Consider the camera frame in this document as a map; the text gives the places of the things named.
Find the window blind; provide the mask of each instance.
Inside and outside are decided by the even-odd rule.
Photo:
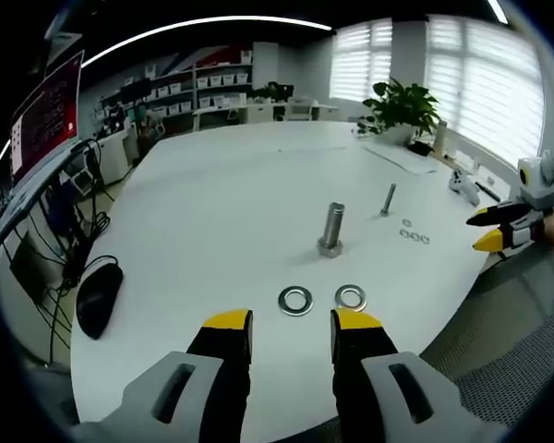
[[[515,166],[537,155],[544,94],[536,52],[510,30],[434,17],[427,87],[448,126]]]
[[[354,102],[373,97],[372,85],[389,80],[390,65],[390,19],[339,30],[334,38],[330,97]]]

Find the ceiling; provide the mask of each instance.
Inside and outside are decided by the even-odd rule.
[[[7,139],[10,115],[30,89],[42,79],[43,71],[37,67],[42,64],[42,60],[44,62],[48,50],[43,37],[58,12],[65,13],[66,17],[61,30],[82,34],[73,51],[84,49],[85,59],[147,30],[193,18],[224,15],[298,18],[329,25],[334,29],[377,18],[424,19],[426,14],[456,15],[496,22],[487,0],[428,0],[418,6],[415,6],[414,0],[396,0],[386,2],[386,5],[383,2],[351,5],[326,5],[326,2],[321,2],[319,6],[300,5],[303,2],[299,0],[281,0],[266,6],[261,2],[256,2],[254,6],[239,5],[235,1],[216,6],[221,3],[216,1],[213,7],[210,3],[198,2],[190,5],[190,9],[186,8],[186,2],[163,0],[138,3],[127,0],[68,0],[65,2],[66,9],[61,7],[63,3],[62,0],[20,0],[19,5],[13,6],[11,2],[1,2],[0,7],[4,11],[0,13],[0,18],[6,18],[4,28],[10,35],[8,42],[0,46],[0,91],[8,92],[0,94],[0,149]],[[17,14],[11,14],[13,8],[16,8]],[[325,35],[328,33],[323,30],[267,22],[215,23],[170,30],[106,55],[83,69],[81,81],[86,87],[125,67],[163,54],[172,54],[179,49],[251,41],[297,46],[324,38]]]

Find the monitor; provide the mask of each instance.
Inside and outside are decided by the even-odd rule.
[[[18,107],[11,129],[11,169],[17,183],[41,159],[78,138],[78,87],[82,56],[63,63]]]

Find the small washer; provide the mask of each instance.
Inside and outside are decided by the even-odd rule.
[[[292,293],[299,293],[304,297],[304,300],[306,300],[306,303],[299,309],[293,309],[287,304],[287,297]],[[304,316],[310,311],[310,309],[312,309],[312,306],[314,305],[312,294],[308,289],[302,286],[289,286],[288,288],[283,289],[279,294],[277,303],[279,303],[279,307],[285,314],[292,317]]]
[[[349,306],[346,304],[343,300],[343,295],[346,293],[354,293],[359,297],[359,304],[355,306]],[[361,312],[365,309],[367,305],[367,298],[366,293],[363,292],[363,289],[361,289],[359,286],[355,286],[354,284],[344,284],[341,286],[336,294],[334,295],[334,303],[336,304],[336,307],[347,307],[349,309],[353,309],[356,312]]]

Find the black mouse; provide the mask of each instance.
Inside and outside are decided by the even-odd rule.
[[[123,281],[123,271],[115,263],[95,270],[80,285],[76,299],[76,317],[84,333],[97,340],[109,322]]]

